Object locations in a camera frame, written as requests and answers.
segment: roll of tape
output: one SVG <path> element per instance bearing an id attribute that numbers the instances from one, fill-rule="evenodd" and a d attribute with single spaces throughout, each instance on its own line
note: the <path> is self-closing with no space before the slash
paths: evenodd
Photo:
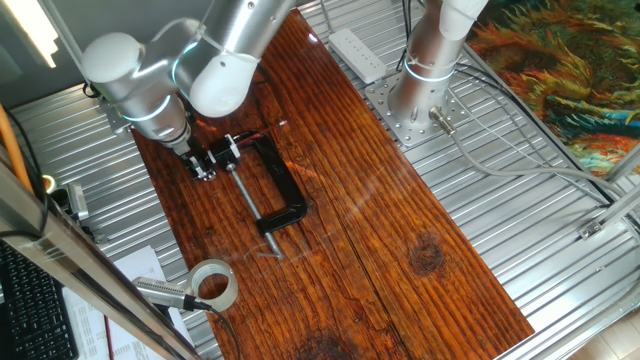
<path id="1" fill-rule="evenodd" d="M 200 284 L 202 284 L 204 279 L 208 276 L 218 274 L 224 275 L 229 279 L 227 282 L 227 288 L 222 292 L 222 294 L 220 294 L 220 296 L 213 299 L 201 298 L 198 295 Z M 218 311 L 223 311 L 229 308 L 229 306 L 231 306 L 238 297 L 238 282 L 236 281 L 236 276 L 233 274 L 231 266 L 222 260 L 205 260 L 196 265 L 189 272 L 187 284 L 189 284 L 189 287 L 187 288 L 187 293 L 189 295 L 196 296 L 198 301 L 207 303 Z"/>

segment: keyboard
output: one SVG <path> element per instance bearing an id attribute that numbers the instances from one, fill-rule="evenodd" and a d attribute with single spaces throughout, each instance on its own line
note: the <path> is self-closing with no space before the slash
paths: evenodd
<path id="1" fill-rule="evenodd" d="M 1 240 L 0 282 L 0 358 L 78 357 L 61 284 Z"/>

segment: white cable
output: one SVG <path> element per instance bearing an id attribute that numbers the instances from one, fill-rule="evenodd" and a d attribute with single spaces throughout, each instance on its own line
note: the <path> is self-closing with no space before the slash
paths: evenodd
<path id="1" fill-rule="evenodd" d="M 602 186 L 603 188 L 606 188 L 607 190 L 613 192 L 619 197 L 624 196 L 624 193 L 622 191 L 618 190 L 615 186 L 613 186 L 609 182 L 597 176 L 588 174 L 580 170 L 574 170 L 569 168 L 558 168 L 558 167 L 543 167 L 543 168 L 523 169 L 523 170 L 495 170 L 495 169 L 488 168 L 480 164 L 473 157 L 471 157 L 467 149 L 465 149 L 464 145 L 462 145 L 462 143 L 460 142 L 460 139 L 458 138 L 457 133 L 452 134 L 451 138 L 458 146 L 458 149 L 460 149 L 460 152 L 462 153 L 462 155 L 464 155 L 464 157 L 466 157 L 467 160 L 469 160 L 469 162 L 476 169 L 478 169 L 479 171 L 485 174 L 495 175 L 495 176 L 525 176 L 525 175 L 534 175 L 534 174 L 541 174 L 541 173 L 566 174 L 566 175 L 575 176 L 578 178 L 593 181 L 594 183 Z"/>
<path id="2" fill-rule="evenodd" d="M 519 129 L 520 127 L 519 127 L 519 126 L 518 126 L 518 124 L 517 124 L 517 120 L 513 119 L 512 114 L 511 114 L 511 113 L 509 113 L 509 112 L 507 111 L 507 109 L 504 107 L 504 104 L 502 104 L 498 99 L 496 99 L 496 98 L 494 97 L 494 94 L 492 94 L 491 92 L 489 92 L 489 91 L 488 91 L 484 86 L 480 86 L 480 88 L 482 88 L 485 92 L 487 92 L 487 93 L 488 93 L 488 94 L 489 94 L 489 95 L 490 95 L 490 96 L 491 96 L 491 97 L 492 97 L 492 98 L 493 98 L 493 99 L 494 99 L 494 100 L 495 100 L 495 101 L 500 105 L 500 107 L 504 110 L 504 112 L 507 114 L 507 116 L 509 116 L 509 118 L 511 118 L 512 122 L 514 123 L 514 125 L 515 125 L 516 127 L 518 127 L 518 129 Z M 543 166 L 543 167 L 545 166 L 543 163 L 539 162 L 538 160 L 536 160 L 536 159 L 532 158 L 531 156 L 529 156 L 528 154 L 526 154 L 525 152 L 523 152 L 522 150 L 520 150 L 517 146 L 515 146 L 514 144 L 512 144 L 511 142 L 509 142 L 507 139 L 505 139 L 505 138 L 503 138 L 502 136 L 500 136 L 500 134 L 498 134 L 498 133 L 494 132 L 493 130 L 491 130 L 490 128 L 488 128 L 487 126 L 485 126 L 482 122 L 480 122 L 480 120 L 478 120 L 478 118 L 477 118 L 477 117 L 476 117 L 476 116 L 475 116 L 475 115 L 474 115 L 474 114 L 473 114 L 473 113 L 472 113 L 472 112 L 471 112 L 471 111 L 470 111 L 470 110 L 469 110 L 469 109 L 468 109 L 468 108 L 467 108 L 467 107 L 462 103 L 462 101 L 461 101 L 461 100 L 460 100 L 460 99 L 459 99 L 459 98 L 458 98 L 458 97 L 457 97 L 453 92 L 451 92 L 451 94 L 454 96 L 454 98 L 456 98 L 456 100 L 458 101 L 458 103 L 459 103 L 459 104 L 462 106 L 462 108 L 463 108 L 463 109 L 464 109 L 464 110 L 465 110 L 465 111 L 466 111 L 466 112 L 471 116 L 471 118 L 472 118 L 475 122 L 477 122 L 477 123 L 478 123 L 478 125 L 480 125 L 483 129 L 487 130 L 488 132 L 490 132 L 491 134 L 493 134 L 495 137 L 499 138 L 500 140 L 502 140 L 503 142 L 505 142 L 507 145 L 509 145 L 510 147 L 512 147 L 514 150 L 516 150 L 517 152 L 519 152 L 520 154 L 522 154 L 522 155 L 523 155 L 523 156 L 525 156 L 526 158 L 530 159 L 531 161 L 535 162 L 536 164 L 538 164 L 538 165 L 540 165 L 540 166 Z M 540 156 L 540 158 L 541 158 L 541 159 L 543 159 L 545 162 L 549 163 L 549 162 L 548 162 L 548 160 L 546 160 L 546 159 L 542 156 L 542 154 L 540 154 L 540 153 L 538 152 L 538 149 L 537 149 L 537 148 L 536 148 L 536 147 L 535 147 L 531 142 L 529 142 L 529 145 L 531 145 L 531 147 L 533 148 L 533 150 L 538 154 L 538 156 Z M 567 168 L 557 168 L 557 167 L 552 167 L 552 166 L 550 166 L 550 167 L 545 167 L 545 168 L 547 168 L 547 169 L 564 169 L 564 170 L 572 170 L 572 169 L 567 169 Z M 622 193 L 621 191 L 618 191 L 618 189 L 617 189 L 617 188 L 613 187 L 613 185 L 612 185 L 612 184 L 610 184 L 609 182 L 607 182 L 606 180 L 600 179 L 600 178 L 599 178 L 599 177 L 597 177 L 597 176 L 594 176 L 594 175 L 591 175 L 591 174 L 585 173 L 585 172 L 580 171 L 580 170 L 574 170 L 574 171 L 576 171 L 577 173 L 579 173 L 579 174 L 581 174 L 581 175 L 590 175 L 591 177 L 593 177 L 593 178 L 595 178 L 595 179 L 598 179 L 598 181 L 595 181 L 595 180 L 593 180 L 593 179 L 591 179 L 591 178 L 589 178 L 588 180 L 592 180 L 592 181 L 594 181 L 594 182 L 596 182 L 596 183 L 599 183 L 602 187 L 605 187 L 605 188 L 607 188 L 607 189 L 611 190 L 613 193 L 615 193 L 616 195 L 618 195 L 618 196 L 620 196 L 620 197 L 622 197 L 622 196 L 624 195 L 624 193 Z M 583 186 L 581 186 L 581 185 L 580 185 L 580 184 L 578 184 L 577 182 L 572 181 L 571 179 L 568 179 L 568 178 L 566 178 L 566 177 L 562 176 L 559 172 L 556 172 L 555 174 L 556 174 L 558 177 L 560 177 L 560 178 L 562 178 L 562 179 L 566 180 L 567 182 L 569 182 L 569 183 L 571 183 L 571 184 L 573 184 L 573 185 L 575 185 L 575 186 L 579 187 L 581 190 L 584 190 L 584 191 L 585 191 L 585 192 L 587 192 L 587 193 L 588 193 L 592 198 L 594 198 L 594 199 L 596 199 L 596 200 L 601 200 L 601 199 L 600 199 L 600 196 L 598 196 L 598 195 L 596 195 L 596 194 L 592 193 L 591 191 L 589 191 L 588 189 L 584 188 Z M 587 179 L 587 178 L 585 178 L 585 177 L 583 177 L 583 176 L 579 176 L 579 175 L 576 175 L 576 174 L 574 174 L 574 176 L 579 177 L 579 178 L 583 178 L 583 179 Z"/>

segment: white power strip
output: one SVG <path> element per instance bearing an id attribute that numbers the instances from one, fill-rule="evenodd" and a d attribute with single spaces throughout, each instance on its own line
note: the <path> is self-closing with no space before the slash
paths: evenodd
<path id="1" fill-rule="evenodd" d="M 382 61 L 349 29 L 329 35 L 329 45 L 366 84 L 387 73 Z"/>

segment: wood grain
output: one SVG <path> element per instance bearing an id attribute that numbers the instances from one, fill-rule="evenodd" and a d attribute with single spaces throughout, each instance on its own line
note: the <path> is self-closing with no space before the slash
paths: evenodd
<path id="1" fill-rule="evenodd" d="M 533 330 L 496 278 L 293 10 L 242 107 L 204 119 L 226 133 L 272 135 L 309 203 L 268 251 L 233 180 L 194 182 L 160 144 L 136 136 L 189 267 L 228 262 L 240 294 L 225 312 L 245 359 L 493 358 Z M 262 214 L 283 206 L 256 154 L 238 170 Z M 213 286 L 207 289 L 212 292 Z M 211 317 L 227 359 L 225 328 Z"/>

